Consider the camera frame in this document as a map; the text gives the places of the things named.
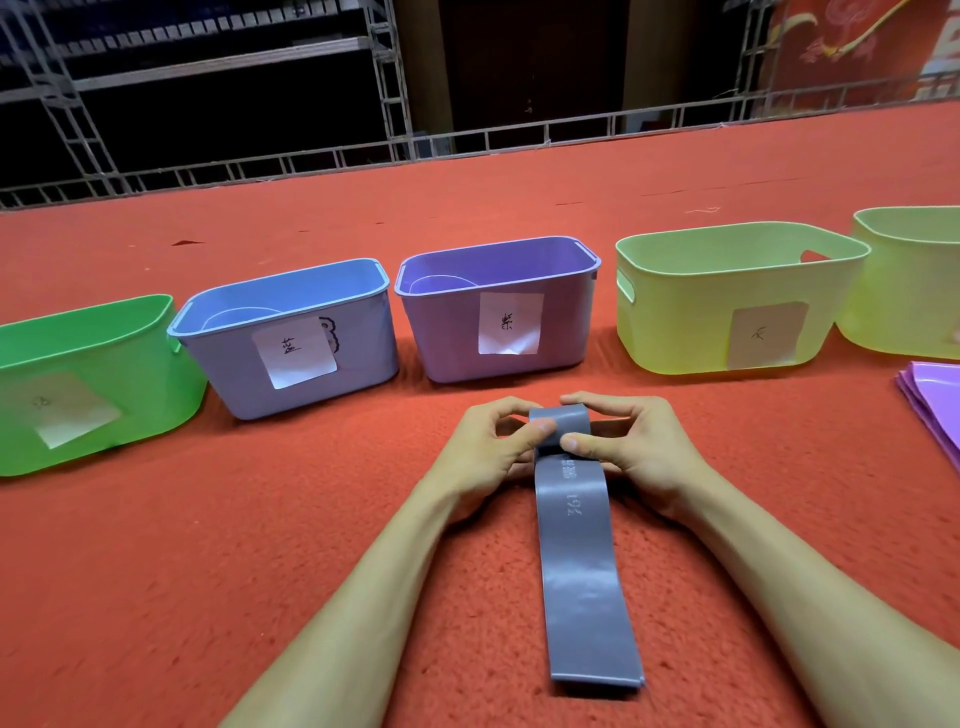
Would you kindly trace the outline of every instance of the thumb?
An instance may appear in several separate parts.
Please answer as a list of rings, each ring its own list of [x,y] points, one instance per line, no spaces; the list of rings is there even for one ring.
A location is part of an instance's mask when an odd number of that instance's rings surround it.
[[[606,460],[618,468],[626,469],[623,461],[621,439],[619,437],[597,437],[579,432],[568,432],[560,438],[560,447],[571,455],[588,457],[593,460]]]
[[[503,442],[510,454],[517,458],[542,443],[556,429],[557,423],[552,418],[537,418],[528,422],[510,437],[505,437]]]

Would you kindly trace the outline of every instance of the gray resistance band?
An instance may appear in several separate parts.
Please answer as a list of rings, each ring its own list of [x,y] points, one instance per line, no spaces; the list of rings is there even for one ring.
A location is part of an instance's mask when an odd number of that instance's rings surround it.
[[[564,452],[567,432],[590,432],[582,404],[530,411],[557,431],[536,451],[537,520],[550,677],[570,683],[640,688],[643,666],[613,553],[603,467]]]

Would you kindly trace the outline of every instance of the label with 蓝 character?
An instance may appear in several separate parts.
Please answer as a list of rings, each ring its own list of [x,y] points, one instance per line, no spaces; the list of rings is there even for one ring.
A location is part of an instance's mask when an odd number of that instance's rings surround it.
[[[258,330],[252,338],[274,389],[337,371],[327,329],[316,316],[281,321]]]

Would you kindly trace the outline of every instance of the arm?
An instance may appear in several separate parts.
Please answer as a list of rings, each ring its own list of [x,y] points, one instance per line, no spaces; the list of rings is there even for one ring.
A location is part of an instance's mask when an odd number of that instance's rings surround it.
[[[750,599],[830,728],[960,724],[960,652],[726,480],[691,488],[681,521]]]
[[[619,470],[693,531],[767,625],[829,728],[955,728],[960,651],[872,595],[717,474],[660,398],[582,402],[622,420],[562,446]]]
[[[346,581],[221,723],[374,728],[394,688],[420,588],[446,526],[471,515],[555,428],[507,398],[468,410],[437,462]]]

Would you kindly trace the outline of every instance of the forearm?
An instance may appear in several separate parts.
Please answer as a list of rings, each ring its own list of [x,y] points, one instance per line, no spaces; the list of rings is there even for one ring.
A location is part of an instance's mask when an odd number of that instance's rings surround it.
[[[684,522],[753,603],[827,726],[956,726],[960,652],[710,478]]]
[[[340,589],[244,695],[227,728],[374,728],[454,506],[419,485]]]

